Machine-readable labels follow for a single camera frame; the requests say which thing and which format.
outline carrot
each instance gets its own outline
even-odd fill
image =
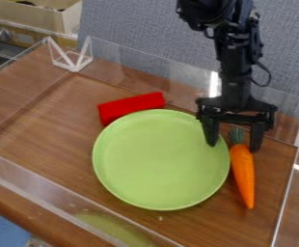
[[[248,146],[243,144],[243,130],[234,128],[228,133],[232,147],[230,148],[231,165],[238,187],[247,208],[254,208],[254,161]]]

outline green plate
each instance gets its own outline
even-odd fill
[[[224,140],[206,143],[200,122],[190,114],[148,110],[126,115],[100,133],[94,170],[124,202],[175,210],[207,199],[230,170]]]

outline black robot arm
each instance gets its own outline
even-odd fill
[[[206,37],[214,39],[220,61],[222,95],[196,99],[206,141],[215,146],[222,122],[250,125],[250,150],[256,152],[264,131],[274,128],[278,107],[251,95],[251,83],[267,86],[271,80],[271,73],[259,62],[263,43],[252,0],[179,0],[176,12],[192,30],[204,32]],[[254,65],[268,72],[270,79],[264,84],[252,79]]]

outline gray backdrop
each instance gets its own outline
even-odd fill
[[[255,0],[262,14],[262,62],[274,88],[299,96],[299,0]],[[92,35],[160,57],[218,70],[212,41],[175,13],[175,0],[84,0],[80,41]],[[264,73],[256,73],[259,81]]]

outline red sponge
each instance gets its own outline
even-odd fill
[[[107,126],[128,113],[163,108],[164,106],[166,99],[160,92],[123,98],[98,105],[100,121]]]

